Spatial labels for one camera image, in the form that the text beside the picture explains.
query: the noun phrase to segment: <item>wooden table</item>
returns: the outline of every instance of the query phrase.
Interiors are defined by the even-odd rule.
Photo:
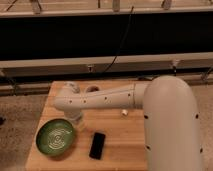
[[[89,85],[97,85],[103,90],[131,84],[132,81],[82,81],[78,83],[81,91],[84,91]],[[63,112],[56,110],[52,104],[54,97],[64,84],[65,82],[52,84],[37,131],[51,119],[64,118]],[[37,150],[34,138],[26,163],[26,171],[147,170],[141,110],[129,110],[128,116],[123,116],[119,109],[85,110],[83,112],[85,129],[77,133],[75,143],[62,156],[56,158],[44,156]],[[106,134],[101,160],[89,157],[93,134],[96,131]]]

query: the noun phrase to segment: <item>wire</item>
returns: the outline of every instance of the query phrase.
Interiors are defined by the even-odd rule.
[[[105,72],[107,72],[107,71],[113,66],[113,64],[115,63],[116,59],[117,59],[118,56],[120,55],[121,49],[123,48],[123,45],[124,45],[124,43],[126,42],[127,35],[128,35],[128,33],[129,33],[129,29],[130,29],[130,26],[131,26],[131,19],[132,19],[133,10],[134,10],[134,6],[132,6],[132,9],[131,9],[131,11],[130,11],[129,19],[128,19],[128,24],[127,24],[126,30],[125,30],[125,32],[124,32],[124,36],[123,36],[123,38],[121,39],[119,48],[118,48],[118,50],[117,50],[117,52],[116,52],[116,54],[115,54],[115,57],[114,57],[114,59],[112,60],[112,62],[106,67],[106,69],[103,70],[103,71],[101,72],[101,75],[104,74]]]

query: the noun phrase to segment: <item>black smartphone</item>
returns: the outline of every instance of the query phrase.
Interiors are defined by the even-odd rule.
[[[102,149],[104,146],[105,135],[95,132],[89,156],[94,159],[101,159]]]

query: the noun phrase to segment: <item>tiled floor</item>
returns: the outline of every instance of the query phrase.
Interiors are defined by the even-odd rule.
[[[206,171],[213,171],[213,85],[192,87],[200,109]],[[0,170],[24,171],[46,95],[0,97]]]

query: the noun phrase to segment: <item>black wall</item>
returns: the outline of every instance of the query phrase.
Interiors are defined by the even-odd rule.
[[[0,60],[114,56],[128,15],[0,19]],[[213,12],[135,14],[121,55],[213,51]]]

